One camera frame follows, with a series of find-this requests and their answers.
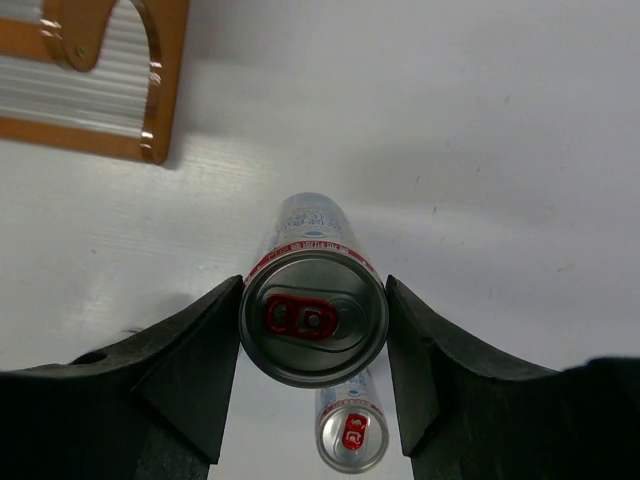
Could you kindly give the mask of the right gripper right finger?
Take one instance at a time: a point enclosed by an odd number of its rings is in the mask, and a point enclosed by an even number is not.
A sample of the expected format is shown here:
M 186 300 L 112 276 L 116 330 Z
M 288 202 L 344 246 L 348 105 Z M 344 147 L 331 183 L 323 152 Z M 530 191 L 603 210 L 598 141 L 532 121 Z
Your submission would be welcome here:
M 445 319 L 394 277 L 388 352 L 417 479 L 635 479 L 639 362 L 554 371 Z

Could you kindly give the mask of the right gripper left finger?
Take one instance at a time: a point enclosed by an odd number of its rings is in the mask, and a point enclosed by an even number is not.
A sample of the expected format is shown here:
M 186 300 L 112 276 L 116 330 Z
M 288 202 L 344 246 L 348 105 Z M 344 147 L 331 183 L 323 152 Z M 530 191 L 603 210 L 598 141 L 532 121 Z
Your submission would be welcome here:
M 68 364 L 1 375 L 5 479 L 204 479 L 219 460 L 239 350 L 234 276 Z

